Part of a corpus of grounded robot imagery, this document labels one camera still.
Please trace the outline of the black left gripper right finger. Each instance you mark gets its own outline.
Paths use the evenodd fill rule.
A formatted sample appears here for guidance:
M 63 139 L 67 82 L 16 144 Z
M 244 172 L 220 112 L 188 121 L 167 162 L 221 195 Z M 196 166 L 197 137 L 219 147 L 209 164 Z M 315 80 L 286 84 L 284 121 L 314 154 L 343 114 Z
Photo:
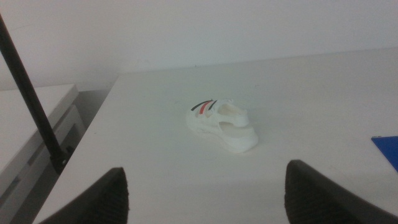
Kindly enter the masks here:
M 284 207 L 290 223 L 397 223 L 301 160 L 287 164 Z

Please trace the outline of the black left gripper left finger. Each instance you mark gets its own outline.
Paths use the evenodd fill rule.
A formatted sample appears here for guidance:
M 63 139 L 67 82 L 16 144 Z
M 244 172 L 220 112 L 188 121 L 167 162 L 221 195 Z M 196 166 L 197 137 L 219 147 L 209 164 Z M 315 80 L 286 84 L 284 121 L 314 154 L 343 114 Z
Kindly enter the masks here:
M 124 169 L 115 167 L 42 224 L 126 224 L 128 196 Z

